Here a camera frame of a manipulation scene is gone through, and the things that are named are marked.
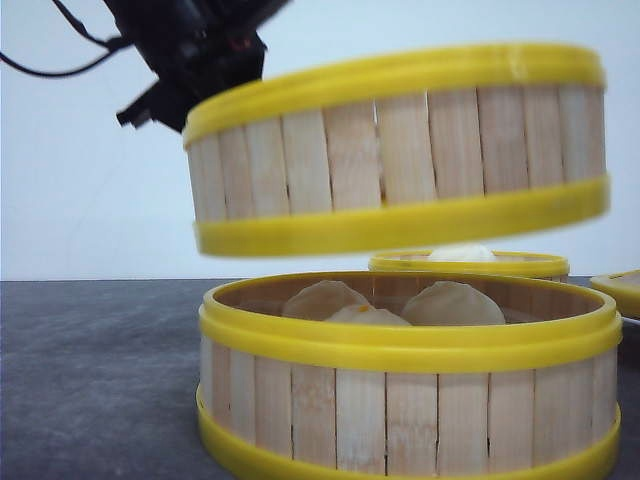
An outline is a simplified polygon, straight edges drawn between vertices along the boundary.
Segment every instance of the black cable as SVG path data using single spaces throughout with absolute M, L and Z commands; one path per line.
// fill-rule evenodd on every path
M 80 35 L 82 35 L 84 38 L 86 38 L 90 42 L 93 42 L 96 45 L 100 45 L 101 47 L 108 48 L 107 42 L 105 42 L 104 40 L 100 40 L 94 37 L 93 35 L 91 35 L 85 28 L 84 24 L 80 20 L 78 20 L 76 17 L 74 17 L 73 14 L 69 11 L 69 9 L 65 7 L 60 0 L 51 0 L 51 1 L 56 7 L 58 7 L 58 10 L 60 10 L 60 13 L 62 13 L 62 16 L 67 20 L 67 22 L 69 22 L 69 24 L 73 27 L 73 29 L 76 32 L 78 32 Z
M 35 77 L 65 78 L 65 77 L 71 77 L 73 75 L 78 75 L 79 73 L 82 73 L 82 72 L 86 72 L 87 70 L 90 70 L 96 65 L 99 65 L 100 63 L 104 62 L 107 58 L 109 58 L 111 55 L 116 53 L 121 48 L 128 47 L 129 45 L 131 45 L 132 42 L 124 37 L 112 37 L 112 38 L 109 38 L 108 40 L 100 40 L 94 37 L 87 31 L 84 24 L 80 20 L 78 20 L 76 17 L 74 17 L 73 14 L 69 11 L 69 9 L 65 7 L 60 0 L 51 0 L 51 1 L 56 7 L 58 7 L 58 10 L 60 10 L 60 13 L 62 13 L 64 18 L 67 20 L 67 22 L 69 22 L 69 24 L 73 27 L 73 29 L 76 32 L 78 32 L 83 38 L 89 40 L 90 42 L 95 43 L 96 45 L 99 45 L 103 48 L 106 48 L 108 50 L 107 53 L 105 53 L 101 57 L 96 58 L 94 61 L 88 63 L 87 65 L 75 68 L 73 70 L 67 70 L 66 72 L 43 72 L 41 70 L 34 70 L 32 68 L 25 67 L 24 65 L 20 65 L 15 60 L 10 59 L 4 53 L 0 52 L 0 59 L 3 62 L 5 62 L 7 65 L 15 68 L 16 70 L 21 71 L 22 73 L 33 75 Z
M 3 62 L 5 62 L 7 65 L 12 66 L 16 70 L 20 70 L 21 72 L 26 73 L 28 75 L 33 75 L 34 77 L 64 78 L 64 77 L 71 77 L 73 75 L 77 75 L 77 74 L 82 73 L 82 72 L 86 72 L 87 70 L 89 70 L 89 69 L 95 67 L 96 65 L 99 65 L 100 63 L 104 62 L 107 58 L 109 58 L 111 55 L 113 55 L 116 52 L 117 52 L 117 50 L 109 51 L 109 52 L 105 53 L 103 56 L 96 58 L 93 62 L 88 63 L 87 65 L 84 65 L 82 67 L 78 67 L 78 68 L 76 68 L 74 70 L 68 70 L 66 72 L 42 72 L 40 70 L 33 70 L 31 68 L 25 67 L 24 65 L 20 65 L 18 62 L 15 62 L 15 61 L 11 60 L 9 57 L 7 57 L 2 52 L 0 52 L 0 59 L 2 59 Z

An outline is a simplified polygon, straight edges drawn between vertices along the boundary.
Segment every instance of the small bamboo steamer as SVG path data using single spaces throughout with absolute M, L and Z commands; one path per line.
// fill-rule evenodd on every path
M 538 278 L 567 283 L 569 262 L 565 257 L 545 253 L 498 252 L 494 262 L 430 261 L 431 250 L 377 253 L 369 260 L 373 272 L 485 273 Z
M 537 320 L 391 327 L 279 316 L 323 279 L 396 313 L 454 280 Z M 202 440 L 239 479 L 599 480 L 615 462 L 621 320 L 594 290 L 494 275 L 282 275 L 207 292 L 200 330 Z
M 624 316 L 640 319 L 640 270 L 593 277 L 591 287 L 615 298 Z
M 370 251 L 598 215 L 604 82 L 592 51 L 516 43 L 355 60 L 222 93 L 184 130 L 199 249 Z

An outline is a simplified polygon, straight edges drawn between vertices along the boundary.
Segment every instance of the yellow plastic rim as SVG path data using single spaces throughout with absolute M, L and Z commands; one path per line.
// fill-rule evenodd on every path
M 624 275 L 635 273 L 640 273 L 640 270 L 614 273 L 612 275 L 599 275 L 591 279 L 591 286 L 615 298 L 618 310 L 623 315 L 640 318 L 640 286 L 633 286 L 616 280 L 616 278 Z
M 502 257 L 497 262 L 431 262 L 427 257 L 431 250 L 403 250 L 383 252 L 371 257 L 369 270 L 374 272 L 451 272 L 515 275 L 528 278 L 549 278 L 569 274 L 569 262 L 565 257 L 544 253 L 497 252 Z M 404 256 L 423 256 L 421 259 Z M 525 257 L 527 260 L 509 260 L 509 257 Z
M 595 310 L 537 323 L 464 327 L 348 325 L 248 312 L 223 295 L 292 279 L 436 278 L 520 284 L 589 299 Z M 546 280 L 446 273 L 325 272 L 279 275 L 223 285 L 204 296 L 200 331 L 234 350 L 332 368 L 412 373 L 473 373 L 543 368 L 594 357 L 620 340 L 614 300 L 600 292 Z
M 196 106 L 183 132 L 194 140 L 225 128 L 313 108 L 394 95 L 489 85 L 603 86 L 598 56 L 560 44 L 458 46 L 365 58 L 255 81 Z
M 547 465 L 513 472 L 467 476 L 374 475 L 290 460 L 255 447 L 217 425 L 196 392 L 200 437 L 216 461 L 241 480 L 602 480 L 613 469 L 620 437 L 620 408 L 609 432 L 588 449 Z
M 383 250 L 511 235 L 609 207 L 609 177 L 431 203 L 195 223 L 201 253 L 275 256 Z

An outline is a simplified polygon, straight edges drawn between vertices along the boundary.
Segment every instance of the gray table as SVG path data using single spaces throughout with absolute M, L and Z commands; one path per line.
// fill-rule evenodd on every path
M 2 283 L 1 477 L 231 480 L 200 445 L 194 405 L 196 309 L 220 283 Z M 640 478 L 640 327 L 625 327 L 619 371 L 611 479 L 631 480 Z

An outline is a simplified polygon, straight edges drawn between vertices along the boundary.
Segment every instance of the white wall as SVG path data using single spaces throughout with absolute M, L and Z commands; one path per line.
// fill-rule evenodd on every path
M 100 0 L 68 0 L 98 36 Z M 50 2 L 2 2 L 2 51 L 63 69 L 97 49 Z M 562 230 L 487 242 L 567 255 L 575 274 L 640 267 L 640 2 L 637 0 L 296 0 L 262 28 L 265 76 L 407 48 L 558 40 L 596 49 L 608 72 L 612 210 Z M 160 125 L 121 129 L 115 112 L 153 81 L 134 50 L 83 76 L 40 80 L 2 67 L 2 278 L 240 277 L 359 269 L 367 255 L 280 260 L 199 256 L 181 139 Z

